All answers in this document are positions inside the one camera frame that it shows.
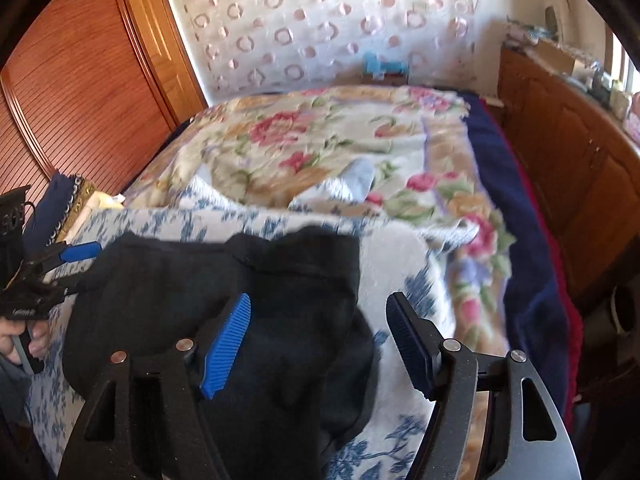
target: gray sleeve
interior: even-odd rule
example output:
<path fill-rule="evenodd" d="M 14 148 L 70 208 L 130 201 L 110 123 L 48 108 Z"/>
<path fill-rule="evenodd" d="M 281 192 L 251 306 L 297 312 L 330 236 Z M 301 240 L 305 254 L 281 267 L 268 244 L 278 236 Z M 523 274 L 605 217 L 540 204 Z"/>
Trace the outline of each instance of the gray sleeve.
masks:
<path fill-rule="evenodd" d="M 22 367 L 0 356 L 0 410 L 8 422 L 24 419 L 24 403 L 29 391 L 29 376 Z"/>

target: blue handle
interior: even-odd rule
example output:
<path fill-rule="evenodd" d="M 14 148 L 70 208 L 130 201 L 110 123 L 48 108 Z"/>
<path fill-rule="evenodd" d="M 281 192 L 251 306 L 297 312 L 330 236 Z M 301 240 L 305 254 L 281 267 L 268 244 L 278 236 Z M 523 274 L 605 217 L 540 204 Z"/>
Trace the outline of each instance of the blue handle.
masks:
<path fill-rule="evenodd" d="M 98 242 L 88 244 L 72 245 L 60 253 L 60 260 L 65 263 L 79 262 L 95 258 L 102 251 L 102 246 Z"/>

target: cabinet door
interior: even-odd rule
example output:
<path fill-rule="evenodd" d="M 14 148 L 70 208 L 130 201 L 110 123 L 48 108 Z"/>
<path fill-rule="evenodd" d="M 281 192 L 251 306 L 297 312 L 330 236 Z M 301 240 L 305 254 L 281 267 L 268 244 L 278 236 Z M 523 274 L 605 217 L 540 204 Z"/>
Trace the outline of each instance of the cabinet door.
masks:
<path fill-rule="evenodd" d="M 551 232 L 562 233 L 588 192 L 602 158 L 596 157 L 603 126 L 582 106 L 581 116 L 563 100 L 553 128 L 540 135 L 534 176 L 540 206 Z"/>
<path fill-rule="evenodd" d="M 625 165 L 606 150 L 596 157 L 600 171 L 558 238 L 573 297 L 613 263 L 640 226 L 640 196 Z"/>
<path fill-rule="evenodd" d="M 554 109 L 558 106 L 545 83 L 542 78 L 529 79 L 519 128 L 511 139 L 513 149 L 533 182 L 542 165 L 540 147 L 555 131 L 557 119 Z"/>
<path fill-rule="evenodd" d="M 527 92 L 527 78 L 520 68 L 528 60 L 520 59 L 522 57 L 520 54 L 503 50 L 500 62 L 498 96 L 504 102 L 502 125 L 510 141 L 513 141 L 522 123 L 522 111 Z"/>
<path fill-rule="evenodd" d="M 142 43 L 170 108 L 181 123 L 206 102 L 175 25 L 168 0 L 129 0 Z"/>

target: navy blue blanket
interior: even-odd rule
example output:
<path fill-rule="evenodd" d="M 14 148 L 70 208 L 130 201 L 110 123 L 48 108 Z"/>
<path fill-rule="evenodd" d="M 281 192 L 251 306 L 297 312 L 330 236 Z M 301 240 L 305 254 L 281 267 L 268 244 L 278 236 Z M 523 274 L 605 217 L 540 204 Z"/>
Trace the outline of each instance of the navy blue blanket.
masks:
<path fill-rule="evenodd" d="M 480 179 L 518 241 L 511 247 L 513 277 L 504 295 L 507 338 L 526 352 L 558 411 L 569 387 L 569 325 L 545 231 L 538 221 L 516 160 L 482 101 L 470 94 L 466 120 Z"/>

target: white bedspread with blue pattern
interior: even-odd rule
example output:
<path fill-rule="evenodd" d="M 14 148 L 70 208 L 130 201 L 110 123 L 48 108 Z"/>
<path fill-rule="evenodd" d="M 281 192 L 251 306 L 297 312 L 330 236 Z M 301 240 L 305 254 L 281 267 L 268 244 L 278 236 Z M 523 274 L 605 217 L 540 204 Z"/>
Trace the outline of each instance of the white bedspread with blue pattern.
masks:
<path fill-rule="evenodd" d="M 362 277 L 358 304 L 375 334 L 381 358 L 371 420 L 337 455 L 328 477 L 331 480 L 404 479 L 433 405 L 413 389 L 394 340 L 389 337 L 386 298 L 402 290 L 418 314 L 431 319 L 444 337 L 452 337 L 455 329 L 444 269 L 423 235 L 403 222 L 375 218 L 251 209 L 125 209 L 92 213 L 75 243 L 97 240 L 105 246 L 126 231 L 183 242 L 223 242 L 238 232 L 274 238 L 310 224 L 360 237 Z M 55 272 L 70 274 L 89 264 L 68 264 Z M 46 368 L 34 378 L 28 399 L 36 437 L 56 472 L 83 404 L 62 373 L 62 346 L 73 305 L 74 297 L 68 298 L 51 313 L 52 345 Z"/>

